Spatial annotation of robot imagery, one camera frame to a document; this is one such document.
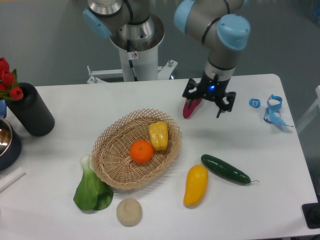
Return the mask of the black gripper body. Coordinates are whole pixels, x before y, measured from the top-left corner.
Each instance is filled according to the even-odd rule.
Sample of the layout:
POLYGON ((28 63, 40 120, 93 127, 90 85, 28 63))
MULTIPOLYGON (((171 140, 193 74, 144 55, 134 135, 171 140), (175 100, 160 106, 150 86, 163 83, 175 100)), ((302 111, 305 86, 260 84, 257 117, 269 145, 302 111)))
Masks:
POLYGON ((225 97, 228 80, 220 80, 218 74, 214 74, 213 78, 202 74, 198 89, 200 90, 200 97, 209 101, 221 102, 225 97))

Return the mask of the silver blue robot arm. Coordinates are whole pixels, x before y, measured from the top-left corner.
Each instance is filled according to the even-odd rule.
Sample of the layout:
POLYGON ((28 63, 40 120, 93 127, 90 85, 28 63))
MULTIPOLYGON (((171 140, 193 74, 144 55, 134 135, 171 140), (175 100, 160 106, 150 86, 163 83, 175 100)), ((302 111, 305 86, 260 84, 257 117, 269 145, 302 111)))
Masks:
POLYGON ((226 88, 251 32, 250 23, 235 12, 245 0, 184 0, 174 14, 175 26, 209 50, 200 82, 189 79, 182 96, 188 119, 202 100, 214 102, 218 113, 231 112, 236 93, 226 88))

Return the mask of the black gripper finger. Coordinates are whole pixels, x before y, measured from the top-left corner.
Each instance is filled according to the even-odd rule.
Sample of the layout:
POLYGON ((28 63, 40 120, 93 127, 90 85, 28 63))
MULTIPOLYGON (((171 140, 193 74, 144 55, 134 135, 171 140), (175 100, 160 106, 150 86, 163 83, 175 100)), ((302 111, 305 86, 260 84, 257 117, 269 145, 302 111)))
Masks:
POLYGON ((236 99, 236 92, 224 92, 215 98, 215 103, 219 110, 216 115, 217 118, 220 117, 221 113, 231 112, 236 99))
POLYGON ((198 85, 199 84, 193 78, 190 78, 185 86, 182 97, 186 98, 187 109, 191 109, 192 105, 200 100, 198 85))

